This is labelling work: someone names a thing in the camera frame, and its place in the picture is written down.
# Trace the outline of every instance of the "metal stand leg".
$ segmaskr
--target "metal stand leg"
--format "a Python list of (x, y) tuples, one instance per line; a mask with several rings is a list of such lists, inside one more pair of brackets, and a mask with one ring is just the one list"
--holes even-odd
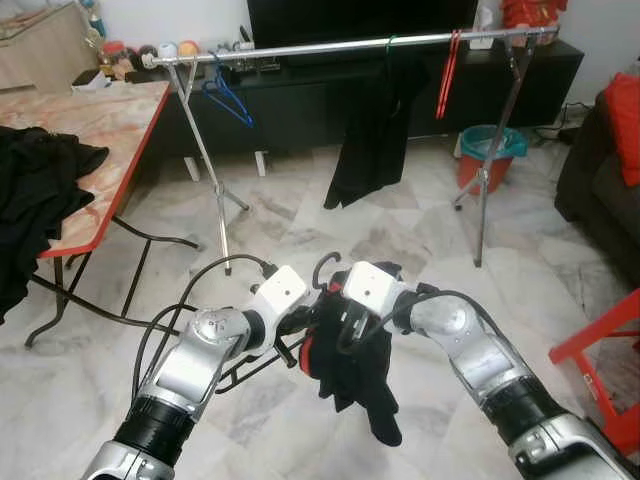
[(504, 134), (504, 129), (509, 122), (509, 118), (511, 117), (511, 113), (513, 112), (513, 107), (516, 104), (516, 100), (518, 99), (518, 94), (520, 93), (520, 87), (522, 86), (522, 82), (524, 80), (524, 76), (527, 73), (527, 69), (529, 68), (529, 64), (531, 63), (531, 58), (533, 57), (533, 52), (535, 50), (536, 43), (538, 41), (538, 37), (533, 35), (527, 38), (527, 45), (525, 47), (525, 52), (520, 59), (519, 62), (516, 61), (515, 56), (513, 55), (513, 49), (511, 48), (510, 39), (505, 39), (505, 49), (507, 55), (509, 56), (509, 67), (513, 73), (513, 85), (511, 86), (511, 91), (509, 92), (509, 96), (507, 97), (507, 101), (505, 103), (504, 109), (502, 110), (502, 115), (500, 117), (500, 122), (498, 123), (498, 128), (496, 129), (496, 134), (491, 141), (491, 145), (489, 147), (489, 151), (487, 152), (487, 158), (484, 162), (484, 165), (481, 169), (478, 170), (476, 176), (471, 180), (465, 187), (460, 191), (460, 193), (453, 200), (453, 206), (456, 211), (460, 211), (462, 206), (460, 205), (460, 201), (471, 191), (472, 188), (480, 185), (480, 230), (478, 232), (478, 242), (476, 244), (476, 254), (473, 259), (473, 263), (476, 267), (482, 266), (482, 250), (484, 246), (484, 229), (486, 222), (486, 210), (487, 210), (487, 196), (489, 195), (489, 178), (491, 175), (491, 165), (495, 160), (496, 152), (498, 151), (498, 146), (502, 141), (502, 136)]
[[(55, 284), (58, 287), (62, 287), (62, 257), (55, 257), (53, 259), (53, 270), (55, 276)], [(66, 302), (64, 297), (59, 293), (56, 293), (56, 316), (53, 317), (53, 320), (51, 320), (49, 323), (45, 323), (43, 326), (36, 328), (33, 332), (31, 332), (27, 337), (27, 341), (24, 342), (25, 347), (33, 347), (33, 341), (38, 335), (40, 335), (42, 332), (46, 332), (50, 328), (55, 327), (62, 319), (62, 314), (64, 313), (65, 307)]]
[(241, 209), (243, 209), (245, 212), (247, 210), (249, 210), (249, 205), (247, 205), (246, 203), (244, 203), (242, 200), (240, 200), (238, 197), (236, 197), (233, 193), (231, 193), (229, 190), (225, 190), (224, 191), (224, 196), (227, 197), (229, 200), (231, 200), (233, 203), (235, 203), (236, 205), (238, 205)]
[[(189, 122), (189, 126), (191, 127), (191, 131), (193, 132), (193, 136), (198, 144), (198, 149), (200, 150), (200, 154), (202, 155), (202, 159), (209, 171), (209, 176), (211, 177), (211, 181), (213, 182), (213, 188), (216, 195), (216, 201), (218, 204), (218, 222), (220, 223), (220, 245), (222, 246), (222, 255), (229, 255), (229, 244), (227, 240), (227, 226), (224, 214), (224, 197), (226, 196), (230, 200), (237, 203), (243, 210), (247, 210), (249, 206), (240, 200), (237, 196), (233, 195), (231, 192), (227, 192), (224, 189), (224, 185), (218, 177), (213, 169), (213, 164), (211, 163), (211, 158), (207, 153), (207, 149), (204, 145), (204, 141), (202, 140), (202, 136), (200, 135), (200, 131), (198, 130), (198, 124), (196, 123), (193, 113), (191, 112), (191, 108), (189, 107), (189, 97), (191, 96), (191, 89), (193, 88), (193, 80), (195, 78), (195, 72), (198, 68), (198, 62), (194, 60), (191, 63), (191, 70), (189, 72), (189, 81), (187, 83), (186, 90), (182, 87), (182, 83), (178, 78), (178, 73), (176, 72), (176, 67), (172, 64), (167, 65), (167, 69), (169, 70), (169, 74), (171, 75), (171, 81), (176, 87), (178, 91), (178, 97), (180, 98), (180, 103), (182, 104), (182, 108), (184, 109), (184, 113), (187, 116), (187, 121)], [(231, 263), (225, 263), (225, 273), (227, 275), (231, 275)]]

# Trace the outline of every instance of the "sofa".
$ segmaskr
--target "sofa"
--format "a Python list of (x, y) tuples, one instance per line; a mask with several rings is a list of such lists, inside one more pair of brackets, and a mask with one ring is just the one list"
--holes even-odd
[(556, 209), (584, 230), (640, 287), (640, 185), (628, 187), (603, 93), (587, 115), (562, 169)]

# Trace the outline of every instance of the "silver robot arm segment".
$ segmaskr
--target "silver robot arm segment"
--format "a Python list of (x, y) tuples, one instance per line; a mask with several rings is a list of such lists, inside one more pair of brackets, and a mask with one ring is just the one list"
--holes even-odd
[[(343, 295), (381, 318), (418, 298), (407, 284), (367, 262), (354, 264)], [(559, 406), (499, 328), (481, 318), (470, 301), (434, 295), (393, 320), (442, 347), (525, 478), (633, 479), (626, 460), (600, 431)]]
[(211, 399), (223, 364), (273, 347), (280, 321), (307, 293), (302, 279), (284, 266), (243, 311), (198, 311), (145, 378), (114, 439), (103, 444), (82, 479), (173, 479), (182, 445)]

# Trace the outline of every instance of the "black garment hanging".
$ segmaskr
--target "black garment hanging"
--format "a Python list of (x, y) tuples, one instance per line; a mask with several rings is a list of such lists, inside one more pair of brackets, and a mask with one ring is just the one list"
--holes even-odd
[(324, 208), (346, 207), (400, 181), (413, 100), (429, 75), (415, 53), (393, 51), (349, 119)]
[[(394, 276), (401, 268), (391, 262), (375, 265)], [(349, 305), (340, 293), (347, 273), (334, 273), (329, 282), (334, 288), (321, 293), (322, 301), (314, 309), (317, 326), (307, 330), (307, 338), (300, 347), (300, 369), (320, 381), (320, 398), (333, 396), (336, 412), (357, 402), (367, 411), (371, 433), (385, 445), (397, 447), (402, 443), (402, 433), (395, 421), (398, 402), (387, 384), (391, 334), (384, 329), (378, 331), (352, 355), (337, 348), (344, 328), (343, 313)]]
[(0, 324), (27, 294), (36, 257), (59, 239), (62, 220), (93, 200), (76, 179), (98, 168), (108, 148), (38, 127), (0, 126)]

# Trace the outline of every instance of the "metal table leg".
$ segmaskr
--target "metal table leg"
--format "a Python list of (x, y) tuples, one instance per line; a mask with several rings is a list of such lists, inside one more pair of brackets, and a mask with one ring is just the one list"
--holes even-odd
[[(62, 257), (55, 257), (53, 259), (53, 270), (55, 276), (55, 284), (58, 287), (63, 287), (62, 283)], [(60, 320), (62, 320), (62, 314), (64, 313), (64, 309), (66, 307), (65, 299), (59, 293), (56, 294), (56, 316), (53, 317), (49, 323), (45, 323), (41, 327), (36, 328), (33, 332), (29, 334), (27, 337), (27, 341), (24, 342), (25, 347), (31, 348), (33, 347), (33, 341), (36, 339), (38, 335), (42, 332), (46, 332), (50, 328), (55, 327)]]
[[(156, 235), (149, 235), (147, 233), (141, 232), (140, 230), (137, 230), (135, 228), (133, 228), (131, 225), (129, 225), (128, 223), (126, 223), (124, 220), (122, 220), (121, 218), (118, 217), (113, 217), (112, 218), (113, 222), (118, 224), (119, 226), (121, 226), (122, 228), (124, 228), (125, 230), (127, 230), (128, 232), (132, 233), (133, 235), (136, 235), (138, 237), (144, 238), (146, 240), (145, 242), (145, 246), (144, 249), (142, 251), (142, 255), (140, 257), (140, 260), (138, 262), (138, 266), (136, 268), (136, 271), (133, 275), (133, 280), (131, 281), (131, 285), (129, 287), (129, 291), (127, 292), (127, 298), (124, 302), (124, 306), (122, 307), (121, 313), (120, 315), (116, 315), (114, 313), (111, 313), (107, 310), (104, 310), (96, 305), (94, 305), (93, 303), (78, 297), (76, 295), (73, 294), (73, 292), (75, 291), (78, 282), (80, 281), (80, 278), (82, 277), (82, 274), (84, 273), (84, 269), (87, 266), (87, 263), (89, 262), (89, 258), (91, 258), (91, 254), (92, 252), (86, 253), (86, 254), (80, 254), (80, 255), (72, 255), (71, 257), (69, 257), (69, 260), (66, 262), (66, 267), (70, 268), (72, 262), (84, 255), (84, 258), (82, 259), (82, 263), (80, 264), (80, 266), (78, 267), (78, 271), (76, 272), (76, 274), (73, 277), (73, 280), (71, 281), (71, 285), (69, 285), (69, 289), (65, 290), (64, 289), (64, 282), (63, 282), (63, 263), (62, 263), (62, 257), (55, 257), (53, 259), (53, 265), (54, 265), (54, 283), (51, 283), (47, 280), (45, 280), (42, 277), (39, 277), (38, 275), (33, 275), (32, 276), (32, 280), (36, 283), (38, 283), (39, 285), (42, 285), (45, 288), (48, 288), (49, 290), (53, 291), (56, 295), (56, 315), (53, 318), (53, 320), (51, 320), (50, 322), (44, 324), (43, 326), (35, 329), (33, 332), (31, 332), (29, 334), (29, 337), (27, 338), (27, 340), (25, 341), (25, 346), (27, 348), (31, 348), (33, 346), (33, 342), (35, 341), (36, 337), (38, 335), (40, 335), (43, 332), (46, 332), (47, 330), (55, 327), (60, 320), (62, 319), (62, 315), (64, 313), (65, 308), (67, 307), (67, 304), (69, 303), (69, 301), (72, 301), (86, 309), (88, 309), (89, 311), (100, 315), (104, 318), (106, 318), (107, 320), (112, 320), (114, 322), (118, 322), (118, 323), (122, 323), (125, 325), (130, 325), (130, 326), (134, 326), (134, 327), (147, 327), (149, 326), (149, 322), (144, 322), (144, 321), (140, 321), (140, 320), (133, 320), (130, 318), (127, 318), (127, 312), (129, 311), (129, 306), (131, 305), (131, 301), (133, 300), (133, 296), (135, 294), (135, 290), (138, 286), (139, 280), (140, 280), (140, 274), (142, 273), (142, 268), (144, 266), (144, 263), (147, 259), (147, 255), (149, 253), (149, 249), (151, 247), (151, 242), (170, 242), (170, 243), (177, 243), (177, 244), (181, 244), (181, 245), (186, 245), (188, 247), (194, 248), (194, 249), (199, 249), (200, 246), (197, 243), (191, 242), (189, 240), (185, 240), (183, 238), (177, 238), (177, 237), (159, 237)], [(163, 330), (166, 331), (166, 327), (163, 327), (162, 325), (158, 325), (157, 328), (159, 330)], [(177, 332), (175, 331), (171, 331), (170, 333), (172, 334), (176, 334)]]
[(511, 68), (511, 71), (513, 73), (513, 85), (511, 86), (511, 91), (509, 92), (509, 96), (507, 97), (504, 109), (502, 110), (498, 128), (496, 129), (496, 134), (491, 141), (489, 151), (487, 152), (487, 158), (484, 161), (482, 168), (478, 170), (476, 176), (467, 185), (465, 185), (465, 187), (460, 191), (460, 193), (452, 202), (456, 211), (462, 210), (462, 205), (460, 204), (462, 199), (471, 191), (472, 188), (478, 185), (480, 186), (480, 230), (478, 231), (476, 254), (473, 259), (474, 265), (478, 268), (482, 266), (484, 230), (487, 219), (487, 196), (489, 195), (488, 189), (489, 179), (491, 175), (491, 165), (495, 160), (496, 152), (498, 151), (500, 142), (502, 142), (504, 129), (509, 122), (509, 118), (511, 118), (513, 107), (515, 106), (516, 100), (518, 99), (520, 87), (522, 86), (522, 82), (524, 80), (525, 74), (527, 73), (527, 69), (529, 68), (529, 64), (531, 63), (531, 58), (533, 57), (533, 52), (535, 50), (537, 41), (538, 37), (536, 35), (527, 37), (527, 45), (525, 47), (524, 54), (518, 62), (516, 61), (513, 54), (510, 39), (505, 39), (505, 49), (507, 51), (507, 55), (509, 56), (509, 67)]

